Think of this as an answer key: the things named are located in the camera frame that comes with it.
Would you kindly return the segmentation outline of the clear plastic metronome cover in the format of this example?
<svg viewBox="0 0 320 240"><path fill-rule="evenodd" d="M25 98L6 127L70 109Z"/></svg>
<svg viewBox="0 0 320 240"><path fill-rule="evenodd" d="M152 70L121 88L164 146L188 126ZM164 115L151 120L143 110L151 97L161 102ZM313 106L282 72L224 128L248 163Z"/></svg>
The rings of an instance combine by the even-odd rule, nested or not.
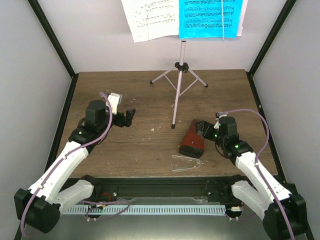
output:
<svg viewBox="0 0 320 240"><path fill-rule="evenodd" d="M171 171L182 172L197 169L202 165L202 161L198 158L188 157L184 155L171 156Z"/></svg>

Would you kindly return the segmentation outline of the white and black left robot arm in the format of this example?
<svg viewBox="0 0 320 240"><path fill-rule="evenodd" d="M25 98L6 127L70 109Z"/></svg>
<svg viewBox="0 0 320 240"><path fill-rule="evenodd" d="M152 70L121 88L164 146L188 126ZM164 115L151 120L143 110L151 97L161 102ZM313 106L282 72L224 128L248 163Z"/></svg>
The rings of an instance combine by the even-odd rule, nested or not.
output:
<svg viewBox="0 0 320 240"><path fill-rule="evenodd" d="M23 236L27 235L25 225L48 233L60 216L75 204L86 199L97 202L101 198L100 183L90 175L83 176L65 190L62 187L76 167L104 140L112 126L131 126L136 109L118 112L118 104L111 99L91 101L57 159L27 190L20 188L15 193L15 209Z"/></svg>

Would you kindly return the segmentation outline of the red wooden metronome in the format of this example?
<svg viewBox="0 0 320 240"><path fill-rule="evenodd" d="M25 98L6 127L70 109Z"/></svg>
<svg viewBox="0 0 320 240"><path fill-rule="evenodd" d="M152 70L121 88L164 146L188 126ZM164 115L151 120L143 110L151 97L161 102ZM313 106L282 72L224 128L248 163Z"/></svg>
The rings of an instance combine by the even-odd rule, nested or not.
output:
<svg viewBox="0 0 320 240"><path fill-rule="evenodd" d="M204 140L197 134L196 123L198 121L198 119L192 120L178 150L181 155L195 159L199 159L205 151Z"/></svg>

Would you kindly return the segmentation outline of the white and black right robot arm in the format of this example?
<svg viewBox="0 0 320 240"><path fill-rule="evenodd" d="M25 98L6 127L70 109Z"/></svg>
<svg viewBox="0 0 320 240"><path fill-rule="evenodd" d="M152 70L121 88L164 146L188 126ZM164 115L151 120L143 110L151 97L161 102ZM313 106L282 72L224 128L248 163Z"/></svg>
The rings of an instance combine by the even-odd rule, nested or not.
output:
<svg viewBox="0 0 320 240"><path fill-rule="evenodd" d="M224 186L225 200L239 199L247 205L261 219L272 240L293 239L306 233L306 201L285 188L263 166L252 147L240 139L234 117L221 115L215 124L201 120L196 122L195 129L199 136L220 147L223 156L248 178Z"/></svg>

